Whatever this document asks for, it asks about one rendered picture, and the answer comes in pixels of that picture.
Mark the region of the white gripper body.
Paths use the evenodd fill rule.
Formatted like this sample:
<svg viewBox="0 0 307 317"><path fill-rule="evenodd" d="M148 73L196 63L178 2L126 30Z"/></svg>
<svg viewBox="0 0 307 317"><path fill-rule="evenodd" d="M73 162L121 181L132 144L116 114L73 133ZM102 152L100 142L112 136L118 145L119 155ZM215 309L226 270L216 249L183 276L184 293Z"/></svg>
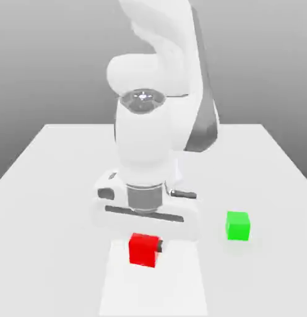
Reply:
<svg viewBox="0 0 307 317"><path fill-rule="evenodd" d="M155 212L141 213L95 198L90 211L94 224L113 238L129 238L132 233L158 236L163 241L200 237L200 212L193 199L171 197Z"/></svg>

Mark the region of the small green cube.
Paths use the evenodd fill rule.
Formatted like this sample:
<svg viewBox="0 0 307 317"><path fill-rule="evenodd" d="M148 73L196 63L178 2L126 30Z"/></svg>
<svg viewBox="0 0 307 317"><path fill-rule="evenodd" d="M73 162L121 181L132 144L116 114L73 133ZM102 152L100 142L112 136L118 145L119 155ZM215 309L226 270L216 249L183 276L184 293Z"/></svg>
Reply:
<svg viewBox="0 0 307 317"><path fill-rule="evenodd" d="M247 212L228 211L225 231L228 240L248 241L251 222Z"/></svg>

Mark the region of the small red cube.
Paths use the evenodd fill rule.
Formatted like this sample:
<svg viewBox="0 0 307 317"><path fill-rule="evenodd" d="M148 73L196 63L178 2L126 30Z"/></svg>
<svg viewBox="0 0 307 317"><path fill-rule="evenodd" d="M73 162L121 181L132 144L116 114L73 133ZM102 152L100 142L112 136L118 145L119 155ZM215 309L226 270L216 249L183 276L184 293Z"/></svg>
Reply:
<svg viewBox="0 0 307 317"><path fill-rule="evenodd" d="M160 238L133 233L129 239L129 262L145 267L155 267Z"/></svg>

